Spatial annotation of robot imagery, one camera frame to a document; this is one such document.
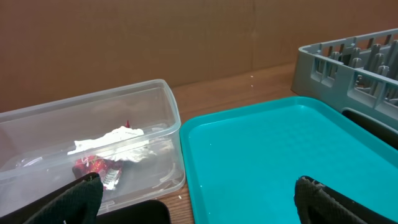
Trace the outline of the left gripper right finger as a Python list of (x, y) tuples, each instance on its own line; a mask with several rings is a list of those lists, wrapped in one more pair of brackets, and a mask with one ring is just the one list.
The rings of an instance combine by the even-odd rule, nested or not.
[(295, 183), (301, 224), (397, 224), (309, 176)]

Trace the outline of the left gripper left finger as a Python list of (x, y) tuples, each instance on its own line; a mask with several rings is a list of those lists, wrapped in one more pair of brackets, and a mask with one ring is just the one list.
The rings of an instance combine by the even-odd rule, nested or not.
[(1, 217), (1, 223), (95, 223), (102, 197), (100, 175), (92, 172)]

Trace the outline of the red snack wrapper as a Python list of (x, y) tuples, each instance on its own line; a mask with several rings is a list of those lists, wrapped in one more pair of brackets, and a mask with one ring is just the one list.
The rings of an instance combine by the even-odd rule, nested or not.
[[(116, 128), (100, 138), (75, 141), (75, 150), (68, 152), (68, 155), (98, 147), (110, 146), (133, 136), (136, 136), (136, 134), (131, 128), (129, 121), (127, 121), (124, 126)], [(97, 173), (105, 190), (115, 190), (125, 160), (125, 156), (122, 156), (121, 152), (118, 152), (118, 149), (112, 149), (78, 159), (72, 171), (76, 178), (92, 172)]]

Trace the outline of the white napkin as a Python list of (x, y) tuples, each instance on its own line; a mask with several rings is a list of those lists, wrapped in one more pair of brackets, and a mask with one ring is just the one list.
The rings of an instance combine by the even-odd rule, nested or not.
[(143, 135), (142, 129), (121, 126), (100, 138), (74, 141), (75, 149), (67, 152), (67, 154), (72, 155), (89, 149), (105, 147), (95, 155), (112, 161), (140, 162), (156, 155), (154, 151), (149, 149), (149, 140), (135, 143), (128, 143), (127, 140)]

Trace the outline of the grey dishwasher rack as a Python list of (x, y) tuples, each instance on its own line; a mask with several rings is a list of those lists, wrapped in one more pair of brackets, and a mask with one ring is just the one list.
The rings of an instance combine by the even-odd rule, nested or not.
[(300, 47), (292, 91), (397, 129), (397, 29)]

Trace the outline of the black plastic tray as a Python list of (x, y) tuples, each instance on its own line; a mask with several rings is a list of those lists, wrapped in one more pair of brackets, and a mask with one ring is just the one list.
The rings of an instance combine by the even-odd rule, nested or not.
[(147, 200), (98, 215), (97, 224), (171, 224), (167, 206), (158, 200)]

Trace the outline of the teal serving tray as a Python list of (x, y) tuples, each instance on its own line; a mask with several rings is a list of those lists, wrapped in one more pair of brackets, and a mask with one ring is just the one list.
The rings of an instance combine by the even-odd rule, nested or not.
[(397, 220), (397, 151), (313, 98), (192, 118), (180, 140), (196, 223), (298, 223), (303, 175)]

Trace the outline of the clear plastic bin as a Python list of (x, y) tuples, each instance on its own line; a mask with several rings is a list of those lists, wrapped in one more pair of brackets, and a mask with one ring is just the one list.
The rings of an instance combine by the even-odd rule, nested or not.
[(104, 189), (99, 214), (180, 189), (185, 168), (177, 103), (164, 80), (150, 80), (2, 113), (1, 215), (76, 180), (75, 162), (105, 147), (68, 155), (74, 141), (100, 138), (127, 121), (144, 131), (127, 142), (149, 140), (156, 155), (124, 161), (116, 189)]

